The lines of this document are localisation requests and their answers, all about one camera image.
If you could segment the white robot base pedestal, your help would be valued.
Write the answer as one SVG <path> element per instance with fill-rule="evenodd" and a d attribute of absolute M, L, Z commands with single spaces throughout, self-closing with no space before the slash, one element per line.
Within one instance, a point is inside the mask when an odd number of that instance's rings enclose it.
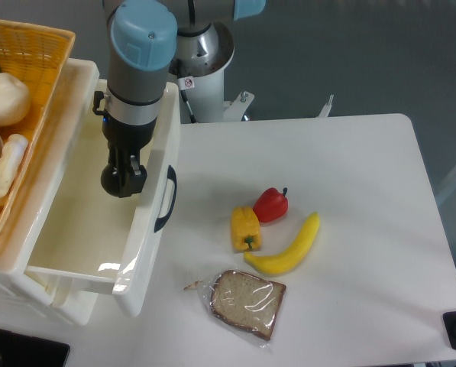
<path fill-rule="evenodd" d="M 235 99 L 225 99 L 225 69 L 233 56 L 234 39 L 221 22 L 179 30 L 169 81 L 179 87 L 183 124 L 249 119 L 254 94 L 243 90 Z"/>

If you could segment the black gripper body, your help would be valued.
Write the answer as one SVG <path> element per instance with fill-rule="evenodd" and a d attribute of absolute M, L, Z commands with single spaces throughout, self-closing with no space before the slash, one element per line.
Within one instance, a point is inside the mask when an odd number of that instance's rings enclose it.
<path fill-rule="evenodd" d="M 118 161 L 121 154 L 133 154 L 141 162 L 141 149 L 151 141 L 154 128 L 155 119 L 143 125 L 130 125 L 106 114 L 102 122 L 102 132 L 108 141 L 108 148 L 118 149 Z"/>

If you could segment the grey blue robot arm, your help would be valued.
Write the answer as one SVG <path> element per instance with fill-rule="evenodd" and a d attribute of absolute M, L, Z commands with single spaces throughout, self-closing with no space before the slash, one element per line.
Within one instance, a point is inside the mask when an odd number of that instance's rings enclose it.
<path fill-rule="evenodd" d="M 168 83 L 179 87 L 183 120 L 240 119 L 224 97 L 234 54 L 229 21 L 256 16 L 263 1 L 105 1 L 107 88 L 94 96 L 103 118 L 108 163 L 101 183 L 112 196 L 139 193 L 147 179 L 141 149 L 152 139 Z"/>

